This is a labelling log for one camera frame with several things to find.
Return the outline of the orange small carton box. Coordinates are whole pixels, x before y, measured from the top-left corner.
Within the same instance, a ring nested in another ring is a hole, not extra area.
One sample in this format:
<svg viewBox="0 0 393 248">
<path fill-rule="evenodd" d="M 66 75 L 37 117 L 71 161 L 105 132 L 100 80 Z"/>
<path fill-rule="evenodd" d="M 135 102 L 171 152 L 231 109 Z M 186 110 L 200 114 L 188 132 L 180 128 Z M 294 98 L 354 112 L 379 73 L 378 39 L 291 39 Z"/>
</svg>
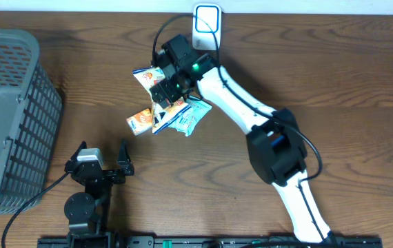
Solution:
<svg viewBox="0 0 393 248">
<path fill-rule="evenodd" d="M 126 122 L 135 136 L 152 129 L 152 113 L 149 108 L 142 110 L 126 119 Z"/>
</svg>

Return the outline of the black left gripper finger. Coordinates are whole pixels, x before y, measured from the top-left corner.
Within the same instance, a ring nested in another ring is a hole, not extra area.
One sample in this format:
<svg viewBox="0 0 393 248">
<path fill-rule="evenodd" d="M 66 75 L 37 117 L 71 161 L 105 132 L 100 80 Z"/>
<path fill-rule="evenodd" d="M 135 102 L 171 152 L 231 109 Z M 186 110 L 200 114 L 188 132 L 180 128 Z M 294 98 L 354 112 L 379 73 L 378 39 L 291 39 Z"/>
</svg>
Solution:
<svg viewBox="0 0 393 248">
<path fill-rule="evenodd" d="M 119 154 L 117 156 L 117 165 L 120 167 L 125 176 L 134 175 L 134 165 L 128 153 L 127 142 L 125 139 L 121 140 Z"/>
<path fill-rule="evenodd" d="M 65 163 L 65 173 L 72 173 L 75 168 L 75 163 L 77 162 L 77 156 L 79 155 L 82 149 L 85 149 L 87 144 L 85 141 L 82 141 L 79 147 L 77 148 L 76 152 L 71 155 L 71 157 Z"/>
</svg>

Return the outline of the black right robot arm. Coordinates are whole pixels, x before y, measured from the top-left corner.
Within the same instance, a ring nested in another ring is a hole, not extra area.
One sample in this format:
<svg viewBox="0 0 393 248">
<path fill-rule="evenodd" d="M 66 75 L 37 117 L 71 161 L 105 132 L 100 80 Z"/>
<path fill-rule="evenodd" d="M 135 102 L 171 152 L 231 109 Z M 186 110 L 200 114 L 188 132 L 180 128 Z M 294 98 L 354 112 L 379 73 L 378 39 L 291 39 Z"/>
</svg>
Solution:
<svg viewBox="0 0 393 248">
<path fill-rule="evenodd" d="M 276 110 L 245 91 L 209 54 L 172 59 L 156 55 L 153 66 L 165 75 L 152 93 L 167 104 L 194 88 L 243 131 L 250 164 L 258 177 L 278 192 L 290 216 L 297 240 L 332 243 L 334 235 L 312 195 L 305 158 L 312 142 L 300 132 L 288 109 Z"/>
</svg>

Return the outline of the yellow snack chip bag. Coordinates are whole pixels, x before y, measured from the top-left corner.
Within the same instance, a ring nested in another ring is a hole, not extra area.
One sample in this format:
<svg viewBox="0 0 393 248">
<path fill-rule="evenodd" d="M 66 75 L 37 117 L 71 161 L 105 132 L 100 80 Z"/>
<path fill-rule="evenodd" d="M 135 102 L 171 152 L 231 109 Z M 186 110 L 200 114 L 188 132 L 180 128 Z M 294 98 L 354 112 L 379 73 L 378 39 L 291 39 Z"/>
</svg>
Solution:
<svg viewBox="0 0 393 248">
<path fill-rule="evenodd" d="M 165 78 L 161 69 L 154 67 L 133 70 L 132 74 L 150 96 L 152 96 L 150 88 Z M 191 106 L 184 101 L 183 97 L 169 107 L 161 107 L 152 101 L 152 133 L 158 134 L 161 130 L 169 127 L 190 108 Z"/>
</svg>

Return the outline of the mint green wipes packet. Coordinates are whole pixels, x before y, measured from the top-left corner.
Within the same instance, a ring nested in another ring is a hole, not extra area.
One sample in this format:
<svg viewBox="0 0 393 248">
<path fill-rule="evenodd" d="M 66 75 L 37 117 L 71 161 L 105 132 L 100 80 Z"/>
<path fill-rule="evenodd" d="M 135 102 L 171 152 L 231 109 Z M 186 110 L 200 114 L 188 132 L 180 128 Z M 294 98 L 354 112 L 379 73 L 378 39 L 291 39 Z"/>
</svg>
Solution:
<svg viewBox="0 0 393 248">
<path fill-rule="evenodd" d="M 190 108 L 173 121 L 169 127 L 183 132 L 185 136 L 190 136 L 198 122 L 212 109 L 212 106 L 195 96 L 190 96 L 186 103 Z"/>
</svg>

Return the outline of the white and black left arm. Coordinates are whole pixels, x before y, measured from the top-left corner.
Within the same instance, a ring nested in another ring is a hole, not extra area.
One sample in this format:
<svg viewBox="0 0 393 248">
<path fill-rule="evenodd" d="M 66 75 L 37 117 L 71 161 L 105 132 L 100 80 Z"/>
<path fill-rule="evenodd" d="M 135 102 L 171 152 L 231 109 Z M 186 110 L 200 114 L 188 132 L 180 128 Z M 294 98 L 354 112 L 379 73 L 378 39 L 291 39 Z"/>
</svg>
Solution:
<svg viewBox="0 0 393 248">
<path fill-rule="evenodd" d="M 65 171 L 84 186 L 82 192 L 71 195 L 64 205 L 69 248 L 124 246 L 118 233 L 108 231 L 108 216 L 112 187 L 124 184 L 127 176 L 134 175 L 126 140 L 121 141 L 117 165 L 116 169 L 104 169 L 100 149 L 88 148 L 86 142 L 66 162 Z"/>
</svg>

